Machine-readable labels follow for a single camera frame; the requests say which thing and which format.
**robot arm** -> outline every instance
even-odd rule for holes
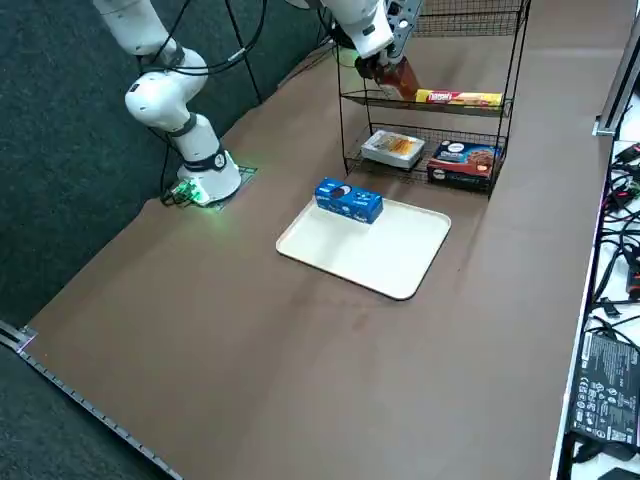
[[[296,1],[321,6],[320,0]],[[361,58],[369,64],[393,64],[394,59],[402,58],[404,42],[413,28],[413,22],[404,17],[400,25],[399,15],[415,18],[422,0],[321,1]],[[187,109],[206,83],[206,62],[169,38],[150,0],[93,0],[93,4],[123,50],[158,67],[133,83],[125,103],[134,118],[172,137],[184,158],[178,178],[193,187],[194,201],[206,205],[233,194],[241,183],[238,167],[209,120]]]
[[[148,127],[167,132],[184,162],[178,171],[199,205],[232,195],[240,186],[238,167],[209,120],[187,103],[202,90],[208,70],[203,58],[170,38],[150,0],[93,0],[118,44],[131,55],[163,66],[143,74],[129,88],[129,113]],[[184,75],[170,68],[185,68]]]

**shelf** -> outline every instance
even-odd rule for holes
[[[511,99],[507,99],[501,107],[474,107],[462,105],[435,105],[424,102],[407,100],[390,100],[381,90],[356,90],[341,94],[342,98],[359,103],[369,104],[370,107],[396,108],[401,110],[418,110],[422,112],[440,112],[454,115],[470,115],[477,117],[500,117],[504,111],[504,118],[511,113]]]
[[[501,147],[501,155],[496,159],[494,165],[494,172],[495,176],[497,177],[504,162],[507,150],[507,139],[504,136],[501,136],[498,139],[496,135],[482,133],[459,132],[455,130],[440,130],[434,128],[421,128],[408,125],[393,125],[385,123],[372,123],[371,126],[374,132],[379,129],[384,129],[386,131],[402,133],[404,135],[410,135],[412,137],[423,139],[426,143],[422,153],[422,158],[418,160],[416,165],[411,170],[403,170],[400,168],[390,167],[388,165],[364,159],[360,154],[360,146],[371,135],[369,128],[367,127],[358,136],[358,139],[352,145],[350,150],[346,152],[345,161],[349,173],[360,171],[371,173],[374,175],[391,175],[402,179],[406,183],[428,183],[427,162],[429,158],[431,158],[431,155],[435,152],[438,146],[440,146],[441,142],[445,140],[451,140],[458,142],[479,143],[491,146],[496,146],[497,144],[499,147]]]
[[[515,35],[529,0],[432,0],[424,3],[416,37]]]

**chocolate cookie box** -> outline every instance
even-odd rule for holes
[[[434,184],[488,191],[494,159],[501,154],[495,146],[446,140],[428,161],[427,175]]]

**black power supply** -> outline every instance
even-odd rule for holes
[[[628,343],[587,332],[578,361],[571,431],[594,456],[602,452],[630,460],[639,451],[638,352]]]

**brown table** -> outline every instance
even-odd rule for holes
[[[275,251],[319,180],[342,175],[327,61],[226,135],[259,168],[227,208],[148,202],[31,322],[27,353],[187,479],[545,478],[611,146],[590,132],[633,8],[534,1],[490,202],[348,178],[451,217],[410,301]],[[411,48],[428,60],[456,41]],[[481,86],[491,48],[468,45],[487,61],[449,55],[448,75]],[[362,110],[346,107],[355,135]]]

